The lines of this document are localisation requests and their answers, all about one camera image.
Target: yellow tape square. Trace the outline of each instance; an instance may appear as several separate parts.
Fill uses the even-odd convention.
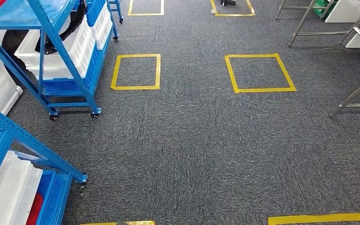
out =
[[[281,67],[282,73],[285,76],[286,81],[289,84],[289,87],[287,88],[248,88],[248,89],[242,89],[238,88],[237,81],[235,80],[233,67],[231,66],[230,58],[270,58],[273,57],[277,60],[279,67]],[[274,54],[253,54],[253,55],[239,55],[239,54],[231,54],[226,55],[225,57],[225,63],[227,65],[228,74],[230,75],[231,84],[234,88],[235,93],[248,93],[248,92],[277,92],[277,91],[296,91],[295,86],[293,85],[293,82],[285,69],[285,66],[279,57],[278,53]]]
[[[127,15],[164,15],[165,0],[161,0],[161,12],[159,13],[132,13],[132,9],[133,9],[133,0],[130,0],[129,11],[127,12]]]
[[[146,221],[130,221],[125,222],[127,225],[155,225],[155,221],[146,220]],[[80,225],[117,225],[115,222],[111,223],[94,223],[94,224],[80,224]]]
[[[328,215],[299,215],[285,217],[269,217],[268,225],[281,224],[306,224],[306,223],[325,223],[325,222],[360,222],[360,213],[338,213]]]
[[[156,57],[157,63],[155,66],[155,85],[153,86],[117,86],[118,72],[120,60],[122,58],[141,58],[141,57]],[[111,88],[114,90],[157,90],[161,82],[161,55],[160,54],[133,54],[133,55],[118,55],[115,63],[114,73],[111,81]]]
[[[253,16],[256,15],[255,10],[252,7],[252,3],[250,3],[250,0],[246,0],[247,6],[249,6],[250,12],[249,14],[222,14],[218,13],[215,5],[215,0],[210,0],[210,3],[212,5],[212,9],[215,11],[215,16]]]

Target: black shoe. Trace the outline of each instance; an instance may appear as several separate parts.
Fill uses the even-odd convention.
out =
[[[226,6],[227,3],[229,3],[229,4],[233,5],[233,6],[236,5],[236,2],[233,1],[233,0],[221,0],[221,1],[220,1],[220,5],[222,5],[222,6]]]

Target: storage crate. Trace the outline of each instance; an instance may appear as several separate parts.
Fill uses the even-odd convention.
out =
[[[15,52],[15,55],[24,62],[26,68],[31,71],[37,79],[39,78],[40,54],[35,51],[35,45],[38,42],[39,36],[38,30],[30,30]],[[86,18],[84,18],[79,27],[63,41],[63,44],[80,76],[85,77],[92,49],[95,44]],[[45,55],[44,59],[44,80],[54,78],[72,78],[72,75],[58,52]]]
[[[98,50],[102,50],[104,48],[104,44],[107,40],[108,35],[110,34],[111,29],[113,28],[113,22],[110,18],[105,22],[104,28],[99,33],[99,38],[96,40],[96,45]]]
[[[89,41],[88,41],[87,45],[85,46],[85,48],[83,49],[84,52],[82,52],[83,57],[81,58],[81,60],[78,62],[73,61],[74,65],[76,67],[76,70],[78,71],[81,78],[85,78],[85,76],[86,76],[86,72],[88,70],[89,63],[90,63],[90,58],[92,56],[94,45],[96,43],[96,41],[91,36],[91,33],[89,33],[88,39],[89,39]],[[34,76],[36,77],[36,79],[39,80],[39,66],[38,67],[27,67],[27,70],[32,72],[34,74]],[[61,65],[60,67],[59,66],[57,66],[57,67],[44,66],[43,80],[44,81],[52,80],[54,78],[72,79],[73,76],[65,64]]]
[[[95,65],[98,60],[99,51],[97,50],[97,46],[95,45],[93,48],[93,53],[90,58],[90,65]],[[93,83],[94,76],[94,68],[88,68],[85,78],[83,78],[83,83],[86,88],[90,88]],[[46,91],[50,90],[77,90],[79,89],[78,84],[74,79],[68,78],[55,78],[52,80],[43,80],[42,85],[45,87]]]
[[[86,3],[88,4],[88,6],[86,8],[86,17],[88,19],[88,25],[90,27],[93,27],[96,23],[98,15],[100,14],[101,9],[106,2],[106,0],[87,0]]]
[[[94,26],[91,27],[92,36],[96,41],[100,39],[101,33],[104,31],[107,21],[111,21],[111,17],[110,11],[108,11],[107,8],[107,3],[105,3],[97,17]]]
[[[51,193],[56,191],[57,184],[56,172],[53,170],[43,170],[41,181],[38,186],[37,193],[43,197],[43,203],[39,212],[36,225],[49,225],[52,224],[54,219],[55,207],[52,208],[52,200],[49,200]]]
[[[0,225],[25,224],[42,170],[8,151],[0,165]]]

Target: white plastic bin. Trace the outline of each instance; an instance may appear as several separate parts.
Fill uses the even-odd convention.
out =
[[[101,8],[100,13],[98,14],[98,17],[97,17],[97,20],[96,20],[94,26],[91,27],[92,36],[96,41],[98,39],[100,39],[100,34],[104,30],[106,22],[108,20],[111,20],[110,13],[111,12],[108,11],[108,8],[107,8],[107,2],[105,2],[103,7]]]
[[[97,49],[102,50],[104,48],[104,44],[107,40],[108,35],[110,34],[110,31],[113,27],[113,22],[111,19],[108,19],[108,21],[105,22],[104,29],[99,34],[99,38],[96,40]]]
[[[39,78],[39,53],[35,51],[35,46],[39,36],[38,30],[30,30],[15,52],[15,56],[24,62],[26,68],[37,79]],[[63,44],[80,76],[84,78],[95,45],[86,17],[83,18],[79,27],[63,41]],[[45,55],[44,59],[44,80],[54,78],[73,78],[58,52]]]
[[[42,170],[8,151],[0,166],[0,225],[27,222]]]
[[[84,52],[82,53],[83,57],[80,59],[80,61],[75,62],[73,61],[76,70],[78,71],[81,78],[86,77],[86,72],[88,71],[90,59],[93,54],[94,45],[96,44],[96,41],[91,36],[91,32],[89,33],[88,37],[89,41],[87,45],[84,47]],[[37,67],[27,67],[27,70],[32,72],[36,79],[39,80],[39,66]],[[44,66],[44,74],[43,74],[43,80],[51,80],[54,78],[69,78],[72,79],[72,74],[68,70],[67,66],[62,63],[61,66],[54,66],[54,67],[47,67]]]

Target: gray carpet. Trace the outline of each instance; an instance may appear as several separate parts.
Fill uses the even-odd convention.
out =
[[[270,216],[360,212],[360,109],[328,117],[360,85],[360,50],[337,47],[341,36],[298,37],[288,48],[303,12],[275,21],[279,1],[251,1],[256,16],[215,17],[209,0],[167,0],[164,16],[127,16],[124,0],[97,119],[50,121],[24,92],[9,116],[89,175],[72,186],[63,224],[264,225]],[[159,1],[134,1],[134,13],[158,10]],[[311,14],[303,30],[349,27]],[[138,53],[161,54],[161,89],[113,91],[116,57]],[[234,94],[224,56],[264,53],[280,55],[297,91]],[[240,88],[286,85],[273,60],[232,64]],[[153,73],[153,60],[124,59],[118,84],[151,85]]]

